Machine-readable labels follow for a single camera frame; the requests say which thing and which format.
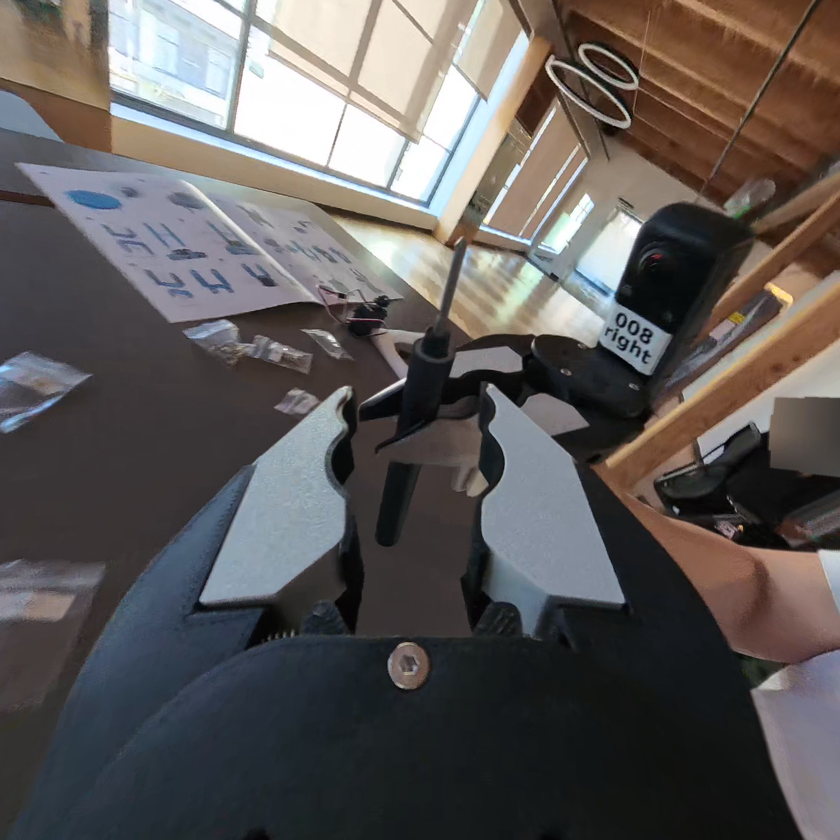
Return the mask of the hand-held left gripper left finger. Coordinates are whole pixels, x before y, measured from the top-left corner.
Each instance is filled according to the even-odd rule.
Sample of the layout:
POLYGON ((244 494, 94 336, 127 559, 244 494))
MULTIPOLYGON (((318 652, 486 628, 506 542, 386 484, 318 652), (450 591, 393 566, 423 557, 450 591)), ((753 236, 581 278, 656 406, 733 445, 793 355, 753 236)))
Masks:
POLYGON ((356 629, 364 565, 350 493, 353 387, 341 386, 253 464, 198 602, 206 609, 269 608, 303 629, 331 602, 356 629))

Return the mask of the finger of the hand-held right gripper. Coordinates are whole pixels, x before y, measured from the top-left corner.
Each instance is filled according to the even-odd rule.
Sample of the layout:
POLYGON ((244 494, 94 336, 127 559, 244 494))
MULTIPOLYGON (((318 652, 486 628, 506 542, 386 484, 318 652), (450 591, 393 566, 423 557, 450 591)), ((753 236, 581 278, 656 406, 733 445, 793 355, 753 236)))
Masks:
MULTIPOLYGON (((435 419, 466 419, 477 415, 480 388, 485 383, 493 384, 514 404, 521 405, 528 390, 524 366, 520 353, 506 344, 456 351, 435 419)), ((362 402, 360 420, 367 423, 398 418, 405 379, 397 380, 362 402)))
MULTIPOLYGON (((552 437, 589 426, 575 407, 551 395, 529 397, 521 411, 552 437)), ((478 496, 488 488, 487 478, 479 468, 481 439, 477 415, 438 419, 404 439, 384 445, 380 455, 402 464, 451 468, 453 489, 478 496)))

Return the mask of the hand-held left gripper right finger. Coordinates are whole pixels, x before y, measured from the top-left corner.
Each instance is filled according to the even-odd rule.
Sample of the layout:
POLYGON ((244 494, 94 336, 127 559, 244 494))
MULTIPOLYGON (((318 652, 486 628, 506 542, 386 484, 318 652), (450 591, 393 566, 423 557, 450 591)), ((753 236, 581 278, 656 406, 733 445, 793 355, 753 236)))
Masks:
POLYGON ((564 608, 621 613, 626 597, 574 459, 502 390, 480 387, 479 495, 461 578, 469 626, 491 604, 545 636, 564 608))

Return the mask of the black electric screwdriver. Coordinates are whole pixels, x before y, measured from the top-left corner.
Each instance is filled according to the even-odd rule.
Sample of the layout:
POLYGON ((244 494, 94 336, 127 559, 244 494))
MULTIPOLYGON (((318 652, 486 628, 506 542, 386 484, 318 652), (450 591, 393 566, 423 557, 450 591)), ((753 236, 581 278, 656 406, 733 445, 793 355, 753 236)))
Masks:
MULTIPOLYGON (((444 386, 455 360, 451 349, 449 316, 467 248, 467 239, 459 237, 455 243, 438 315, 413 346, 396 423, 396 442, 406 440, 410 434, 420 431, 437 417, 444 386)), ((381 546, 390 548, 400 539, 421 470, 422 467, 417 463, 399 460, 389 463, 374 532, 381 546)))

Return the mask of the black servo motor with wires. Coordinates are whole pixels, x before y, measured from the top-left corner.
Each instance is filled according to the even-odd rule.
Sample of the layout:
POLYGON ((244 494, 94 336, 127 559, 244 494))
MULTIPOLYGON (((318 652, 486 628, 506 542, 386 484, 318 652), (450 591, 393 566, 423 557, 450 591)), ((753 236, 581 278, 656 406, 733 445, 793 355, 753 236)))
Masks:
POLYGON ((386 332, 389 309, 402 299, 386 294, 366 297, 362 289, 338 290, 322 283, 316 289, 331 320, 357 338, 386 332))

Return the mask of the person's right forearm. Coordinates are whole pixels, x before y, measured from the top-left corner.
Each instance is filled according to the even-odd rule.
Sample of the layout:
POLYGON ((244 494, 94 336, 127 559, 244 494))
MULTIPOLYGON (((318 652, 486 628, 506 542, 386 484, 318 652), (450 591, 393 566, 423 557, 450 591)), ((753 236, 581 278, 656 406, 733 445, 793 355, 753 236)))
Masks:
POLYGON ((839 649, 839 554, 755 549, 619 499, 677 562, 733 650, 787 665, 839 649))

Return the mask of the dark desk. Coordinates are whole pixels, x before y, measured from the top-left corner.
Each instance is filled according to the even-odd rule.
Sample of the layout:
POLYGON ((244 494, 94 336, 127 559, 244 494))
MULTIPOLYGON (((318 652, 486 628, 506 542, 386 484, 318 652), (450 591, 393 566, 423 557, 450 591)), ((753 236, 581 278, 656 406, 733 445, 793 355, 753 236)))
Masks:
POLYGON ((210 196, 305 209, 381 284, 403 294, 399 329, 427 302, 306 199, 24 133, 2 131, 2 361, 34 351, 91 378, 2 434, 2 561, 103 564, 55 688, 2 713, 2 838, 37 780, 61 709, 111 614, 153 557, 232 476, 291 427, 274 405, 294 384, 255 361, 227 367, 168 323, 16 163, 173 175, 210 196))

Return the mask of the white foam insert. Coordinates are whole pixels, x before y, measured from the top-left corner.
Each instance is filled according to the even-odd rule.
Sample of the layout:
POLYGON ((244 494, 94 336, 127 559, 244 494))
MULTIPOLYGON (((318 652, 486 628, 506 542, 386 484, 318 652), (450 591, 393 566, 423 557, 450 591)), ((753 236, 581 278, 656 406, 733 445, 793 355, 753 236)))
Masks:
POLYGON ((406 359, 413 353, 414 344, 424 337, 423 332, 384 329, 374 334, 371 341, 398 381, 406 378, 406 359))

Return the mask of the printed assembly manual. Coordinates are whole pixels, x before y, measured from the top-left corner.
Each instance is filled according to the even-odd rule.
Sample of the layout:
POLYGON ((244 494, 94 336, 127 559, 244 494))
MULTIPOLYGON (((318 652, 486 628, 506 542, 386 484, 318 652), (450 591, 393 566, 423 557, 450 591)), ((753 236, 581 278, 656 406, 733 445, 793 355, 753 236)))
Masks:
POLYGON ((403 299, 307 209, 203 192, 172 175, 16 167, 168 322, 403 299))

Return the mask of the large window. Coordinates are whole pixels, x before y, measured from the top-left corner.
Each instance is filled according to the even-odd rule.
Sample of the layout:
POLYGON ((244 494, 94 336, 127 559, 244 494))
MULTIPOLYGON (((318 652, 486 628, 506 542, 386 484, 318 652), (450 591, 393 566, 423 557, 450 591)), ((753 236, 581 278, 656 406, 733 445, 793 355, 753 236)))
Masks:
POLYGON ((498 1, 116 1, 111 88, 428 205, 524 33, 498 1))

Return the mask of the person's white shirt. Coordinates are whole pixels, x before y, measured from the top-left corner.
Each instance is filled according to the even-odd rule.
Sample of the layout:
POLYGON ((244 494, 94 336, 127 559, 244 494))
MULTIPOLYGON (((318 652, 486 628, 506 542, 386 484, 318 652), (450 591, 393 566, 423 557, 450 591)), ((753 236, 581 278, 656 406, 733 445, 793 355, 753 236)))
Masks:
POLYGON ((751 549, 766 577, 745 650, 783 668, 753 691, 804 838, 839 838, 838 552, 751 549))

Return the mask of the wooden beam frame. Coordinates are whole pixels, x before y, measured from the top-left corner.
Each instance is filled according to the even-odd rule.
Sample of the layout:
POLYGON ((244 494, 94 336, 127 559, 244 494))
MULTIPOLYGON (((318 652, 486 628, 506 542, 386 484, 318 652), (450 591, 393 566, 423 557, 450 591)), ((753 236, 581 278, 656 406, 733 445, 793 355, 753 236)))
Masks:
MULTIPOLYGON (((746 275, 737 278, 711 312, 706 331, 744 304, 794 263, 810 246, 838 226, 838 174, 828 176, 761 219, 754 231, 771 230, 813 213, 746 275)), ((599 477, 616 487, 633 489, 657 467, 692 441, 802 367, 838 341, 838 286, 823 280, 813 302, 781 320, 781 326, 701 388, 697 394, 659 418, 631 443, 595 467, 599 477)))

